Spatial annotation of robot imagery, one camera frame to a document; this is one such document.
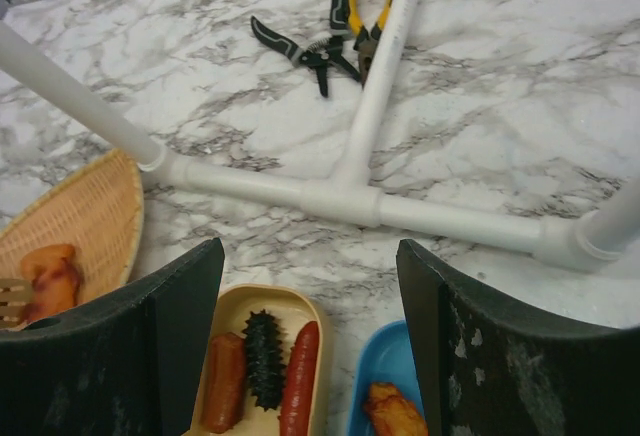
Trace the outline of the red sausage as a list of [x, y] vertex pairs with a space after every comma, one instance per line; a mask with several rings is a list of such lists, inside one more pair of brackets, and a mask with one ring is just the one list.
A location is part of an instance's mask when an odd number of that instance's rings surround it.
[[279, 416], [280, 436], [306, 436], [311, 411], [320, 334], [316, 321], [299, 331], [286, 372]]

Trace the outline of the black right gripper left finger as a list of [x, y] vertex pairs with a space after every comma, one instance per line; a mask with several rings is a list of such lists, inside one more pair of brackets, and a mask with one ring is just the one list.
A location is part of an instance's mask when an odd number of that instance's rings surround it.
[[210, 239], [105, 296], [2, 332], [2, 434], [188, 431], [223, 264]]

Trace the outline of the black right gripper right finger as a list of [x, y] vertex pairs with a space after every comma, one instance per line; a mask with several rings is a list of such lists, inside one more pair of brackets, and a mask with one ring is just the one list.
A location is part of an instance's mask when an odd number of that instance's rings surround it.
[[397, 274], [433, 435], [635, 435], [639, 331], [560, 316], [404, 239]]

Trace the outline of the orange chicken wing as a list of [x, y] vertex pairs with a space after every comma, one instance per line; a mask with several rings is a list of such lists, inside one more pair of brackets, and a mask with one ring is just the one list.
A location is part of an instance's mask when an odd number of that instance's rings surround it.
[[377, 436], [429, 435], [416, 405], [392, 383], [371, 383], [363, 409]]

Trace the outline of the orange fried chicken piece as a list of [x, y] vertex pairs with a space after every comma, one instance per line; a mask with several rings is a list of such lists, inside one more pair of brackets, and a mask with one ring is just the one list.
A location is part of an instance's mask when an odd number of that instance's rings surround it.
[[82, 278], [74, 258], [71, 244], [41, 247], [22, 258], [21, 274], [33, 289], [33, 298], [22, 313], [24, 322], [52, 317], [77, 305]]

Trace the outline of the brown sausage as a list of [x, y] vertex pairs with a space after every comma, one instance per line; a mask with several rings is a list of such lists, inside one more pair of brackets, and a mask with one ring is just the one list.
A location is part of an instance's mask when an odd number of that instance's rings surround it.
[[244, 401], [246, 358], [244, 339], [227, 332], [209, 344], [205, 397], [201, 425], [223, 434], [241, 419]]

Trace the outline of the black sea cucumber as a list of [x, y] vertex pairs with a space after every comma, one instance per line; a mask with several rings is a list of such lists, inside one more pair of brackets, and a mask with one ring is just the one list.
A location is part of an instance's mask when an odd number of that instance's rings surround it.
[[250, 312], [242, 333], [248, 386], [256, 397], [255, 405], [264, 411], [275, 410], [282, 400], [286, 368], [276, 318], [265, 309]]

